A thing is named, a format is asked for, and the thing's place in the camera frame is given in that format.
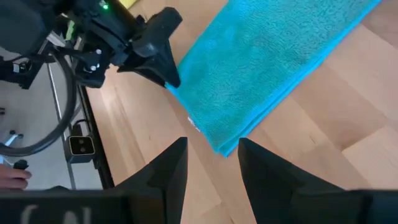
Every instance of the finger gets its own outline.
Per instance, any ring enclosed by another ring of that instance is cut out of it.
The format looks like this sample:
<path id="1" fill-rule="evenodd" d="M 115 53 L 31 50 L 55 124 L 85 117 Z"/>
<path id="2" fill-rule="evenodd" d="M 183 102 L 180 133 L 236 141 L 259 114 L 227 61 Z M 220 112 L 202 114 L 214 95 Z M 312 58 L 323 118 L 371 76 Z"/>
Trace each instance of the finger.
<path id="1" fill-rule="evenodd" d="M 0 189 L 25 189 L 27 187 L 27 181 L 24 179 L 0 179 Z"/>
<path id="2" fill-rule="evenodd" d="M 13 169 L 3 164 L 0 164 L 0 178 L 8 177 L 12 178 L 21 178 L 21 179 L 29 179 L 32 177 L 32 174 L 26 170 Z"/>

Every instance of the folded towel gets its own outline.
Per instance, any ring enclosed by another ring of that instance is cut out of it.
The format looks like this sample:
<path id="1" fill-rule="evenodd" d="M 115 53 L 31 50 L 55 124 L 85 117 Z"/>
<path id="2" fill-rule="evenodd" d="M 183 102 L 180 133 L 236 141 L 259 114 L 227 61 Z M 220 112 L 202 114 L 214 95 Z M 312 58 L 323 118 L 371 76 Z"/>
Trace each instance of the folded towel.
<path id="1" fill-rule="evenodd" d="M 380 0 L 230 0 L 167 88 L 228 156 Z"/>

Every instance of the white floor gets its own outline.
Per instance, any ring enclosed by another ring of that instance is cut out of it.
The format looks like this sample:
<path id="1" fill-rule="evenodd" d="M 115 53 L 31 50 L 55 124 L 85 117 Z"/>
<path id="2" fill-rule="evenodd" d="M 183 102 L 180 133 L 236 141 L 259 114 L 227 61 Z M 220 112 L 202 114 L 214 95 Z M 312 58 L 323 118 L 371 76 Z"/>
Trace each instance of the white floor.
<path id="1" fill-rule="evenodd" d="M 0 55 L 6 58 L 13 56 L 0 49 Z M 56 64 L 52 64 L 60 107 L 65 104 L 65 81 Z M 6 115 L 0 116 L 0 142 L 9 137 L 10 130 L 24 134 L 12 146 L 31 145 L 46 136 L 57 125 L 57 114 L 52 96 L 47 67 L 44 66 L 29 90 L 18 85 L 0 81 L 0 107 L 6 108 Z M 46 150 L 24 158 L 29 163 L 32 178 L 28 189 L 48 189 L 56 185 L 71 188 L 70 176 L 63 153 L 62 141 L 59 139 Z M 93 163 L 72 165 L 77 189 L 100 189 L 101 181 Z"/>

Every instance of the gray metal rod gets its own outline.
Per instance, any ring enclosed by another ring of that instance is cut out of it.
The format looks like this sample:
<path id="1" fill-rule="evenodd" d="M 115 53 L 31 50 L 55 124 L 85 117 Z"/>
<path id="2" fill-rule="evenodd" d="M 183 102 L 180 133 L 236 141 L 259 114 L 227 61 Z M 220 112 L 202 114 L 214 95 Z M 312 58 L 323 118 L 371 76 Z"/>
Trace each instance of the gray metal rod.
<path id="1" fill-rule="evenodd" d="M 55 110 L 57 111 L 57 118 L 58 118 L 58 122 L 59 122 L 62 119 L 62 112 L 61 112 L 60 102 L 59 102 L 58 95 L 57 95 L 57 89 L 55 88 L 55 82 L 54 82 L 54 77 L 53 77 L 52 70 L 51 70 L 51 65 L 49 63 L 47 64 L 47 71 L 49 73 L 52 96 L 54 98 Z M 70 124 L 69 124 L 68 129 L 69 129 L 69 133 L 71 133 L 72 126 Z M 62 147 L 65 147 L 65 143 L 67 141 L 67 135 L 65 132 L 63 132 L 61 139 L 62 139 Z M 67 167 L 68 167 L 68 173 L 69 173 L 70 184 L 72 186 L 72 190 L 76 190 L 76 182 L 75 182 L 75 176 L 73 175 L 72 165 L 67 162 Z"/>

